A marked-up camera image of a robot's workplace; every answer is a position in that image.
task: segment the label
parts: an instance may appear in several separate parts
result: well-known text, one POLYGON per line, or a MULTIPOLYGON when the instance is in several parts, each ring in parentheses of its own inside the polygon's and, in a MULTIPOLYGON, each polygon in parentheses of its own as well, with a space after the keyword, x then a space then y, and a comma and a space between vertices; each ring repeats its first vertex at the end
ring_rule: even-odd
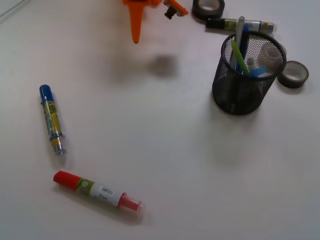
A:
POLYGON ((44 117, 49 135, 62 134, 59 117, 54 101, 46 101, 43 105, 44 117))
POLYGON ((224 30, 235 32, 237 29, 238 20, 235 19, 225 19, 224 20, 224 30))
POLYGON ((81 178, 78 181, 75 191, 93 197, 94 199, 110 203, 116 207, 118 207, 119 200, 123 194, 122 191, 114 191, 110 187, 85 178, 81 178))
POLYGON ((115 191, 110 187, 101 185, 99 183, 95 183, 89 193, 89 195, 94 199, 108 202, 116 207, 118 206, 122 194, 122 191, 115 191))

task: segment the tape roll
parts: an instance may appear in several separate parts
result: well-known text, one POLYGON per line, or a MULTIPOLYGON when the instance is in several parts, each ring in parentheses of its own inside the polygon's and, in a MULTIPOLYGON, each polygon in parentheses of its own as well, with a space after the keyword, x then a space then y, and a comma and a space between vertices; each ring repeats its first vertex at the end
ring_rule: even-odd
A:
POLYGON ((300 88, 309 77, 305 65, 298 61, 287 61, 284 70, 278 75, 278 81, 291 89, 300 88))
POLYGON ((224 13, 224 0, 193 0, 192 13, 198 19, 219 19, 224 13))

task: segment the marker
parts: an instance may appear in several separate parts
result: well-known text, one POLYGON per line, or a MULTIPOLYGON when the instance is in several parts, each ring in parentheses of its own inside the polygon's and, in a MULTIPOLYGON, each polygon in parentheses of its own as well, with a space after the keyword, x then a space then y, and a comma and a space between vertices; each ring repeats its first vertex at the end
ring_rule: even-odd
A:
MULTIPOLYGON (((235 32, 237 29, 238 19, 218 18, 208 19, 206 27, 212 29, 222 29, 235 32)), ((249 26, 249 31, 272 34, 277 31, 277 25, 266 21, 245 20, 244 24, 249 26)))
POLYGON ((66 154, 66 149, 64 148, 65 136, 61 131, 54 97, 52 96, 51 89, 48 85, 40 86, 39 90, 46 126, 50 136, 49 141, 53 147, 55 155, 63 156, 66 154))
POLYGON ((257 78, 257 77, 259 77, 260 75, 265 74, 266 71, 267 71, 267 69, 266 69, 264 66, 259 67, 259 68, 256 68, 256 69, 252 70, 252 71, 249 73, 249 77, 251 77, 251 78, 257 78))
POLYGON ((137 216, 143 214, 144 204, 129 197, 123 191, 115 191, 108 186, 65 171, 58 171, 54 175, 53 181, 78 193, 112 204, 119 209, 128 209, 136 213, 137 216))

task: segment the red marker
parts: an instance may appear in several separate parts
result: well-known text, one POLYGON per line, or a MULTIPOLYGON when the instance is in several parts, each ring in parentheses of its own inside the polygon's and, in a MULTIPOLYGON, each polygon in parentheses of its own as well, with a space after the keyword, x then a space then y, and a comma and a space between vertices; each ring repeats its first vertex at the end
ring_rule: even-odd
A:
POLYGON ((125 192, 115 191, 107 186, 65 171, 58 171, 54 175, 53 181, 78 193, 112 204, 119 209, 126 208, 134 211, 137 215, 143 213, 143 203, 129 197, 125 192))

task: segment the black mesh pen holder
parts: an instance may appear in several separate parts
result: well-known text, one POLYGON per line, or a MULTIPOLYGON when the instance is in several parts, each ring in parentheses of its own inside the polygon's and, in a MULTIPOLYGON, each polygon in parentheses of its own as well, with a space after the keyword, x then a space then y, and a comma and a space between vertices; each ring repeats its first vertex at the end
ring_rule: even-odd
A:
POLYGON ((256 110, 287 62, 284 49, 272 37, 254 31, 245 33, 244 37, 247 40, 244 43, 246 50, 241 47, 240 50, 245 51, 245 64, 247 65, 248 58, 252 58, 257 68, 265 67, 266 71, 259 77, 250 77, 232 69, 231 40, 235 39, 235 34, 226 38, 212 84, 212 94, 216 104, 233 115, 246 115, 256 110))

